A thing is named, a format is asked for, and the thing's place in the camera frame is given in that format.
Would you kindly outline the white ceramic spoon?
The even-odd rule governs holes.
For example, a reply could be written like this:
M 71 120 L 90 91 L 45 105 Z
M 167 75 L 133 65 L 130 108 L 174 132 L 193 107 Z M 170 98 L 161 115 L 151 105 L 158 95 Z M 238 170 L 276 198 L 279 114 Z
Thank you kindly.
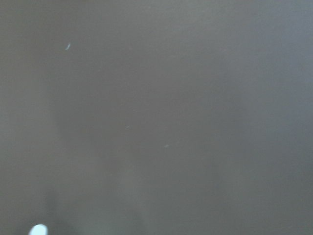
M 28 235 L 48 235 L 48 227 L 45 224 L 36 224 L 29 230 Z

